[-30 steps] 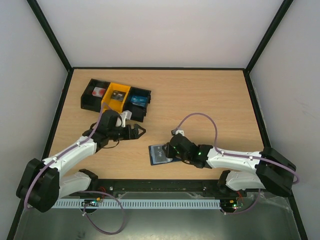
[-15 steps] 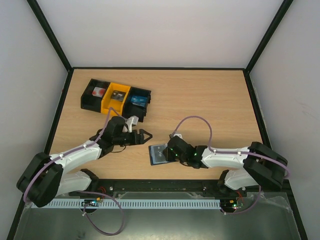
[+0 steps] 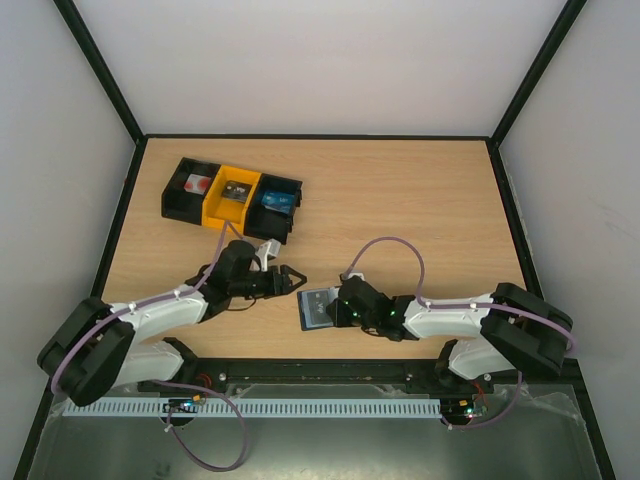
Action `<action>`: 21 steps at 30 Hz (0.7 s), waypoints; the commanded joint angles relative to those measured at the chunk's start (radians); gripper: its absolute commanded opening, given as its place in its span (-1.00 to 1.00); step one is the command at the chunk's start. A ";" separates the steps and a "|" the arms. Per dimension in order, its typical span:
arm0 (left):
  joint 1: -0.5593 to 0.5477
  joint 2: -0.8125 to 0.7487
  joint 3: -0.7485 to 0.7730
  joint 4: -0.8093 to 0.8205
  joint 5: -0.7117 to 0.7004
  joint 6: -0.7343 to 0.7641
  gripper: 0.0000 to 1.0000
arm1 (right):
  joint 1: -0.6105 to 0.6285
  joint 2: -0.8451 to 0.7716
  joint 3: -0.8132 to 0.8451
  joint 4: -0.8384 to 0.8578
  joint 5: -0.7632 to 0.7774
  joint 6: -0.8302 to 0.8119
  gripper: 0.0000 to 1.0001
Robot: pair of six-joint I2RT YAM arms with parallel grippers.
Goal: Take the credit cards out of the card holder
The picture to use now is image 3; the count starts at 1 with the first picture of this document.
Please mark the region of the blue card holder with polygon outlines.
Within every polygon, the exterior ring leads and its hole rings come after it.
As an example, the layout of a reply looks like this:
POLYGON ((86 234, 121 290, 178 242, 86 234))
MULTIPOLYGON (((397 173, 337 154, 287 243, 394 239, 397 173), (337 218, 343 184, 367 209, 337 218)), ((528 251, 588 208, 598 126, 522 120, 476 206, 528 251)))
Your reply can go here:
POLYGON ((338 288, 320 288, 297 293, 300 325, 302 331, 331 328, 334 321, 327 307, 337 298, 338 288))

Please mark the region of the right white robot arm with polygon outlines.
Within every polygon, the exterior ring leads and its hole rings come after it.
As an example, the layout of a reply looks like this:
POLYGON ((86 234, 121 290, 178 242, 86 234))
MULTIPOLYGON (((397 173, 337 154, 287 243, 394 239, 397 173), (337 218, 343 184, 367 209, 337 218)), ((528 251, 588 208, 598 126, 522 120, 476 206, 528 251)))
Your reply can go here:
POLYGON ((394 342, 446 338, 434 377, 450 392, 509 370, 554 378, 576 345, 567 314, 512 283, 477 297, 427 299, 389 297, 355 275, 333 291, 325 311, 336 328, 394 342))

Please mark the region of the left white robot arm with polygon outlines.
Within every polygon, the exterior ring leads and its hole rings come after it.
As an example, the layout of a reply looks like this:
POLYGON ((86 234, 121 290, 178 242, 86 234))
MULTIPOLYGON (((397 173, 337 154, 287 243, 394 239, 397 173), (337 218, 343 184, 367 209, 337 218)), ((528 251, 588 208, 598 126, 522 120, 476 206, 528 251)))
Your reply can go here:
POLYGON ((259 247, 232 240, 211 263, 172 290, 125 303, 82 300, 37 356, 52 391, 88 406, 115 387, 169 381, 188 363, 190 350, 166 337, 177 327, 208 321, 235 298, 250 301, 289 295, 307 278, 273 264, 279 244, 259 247))

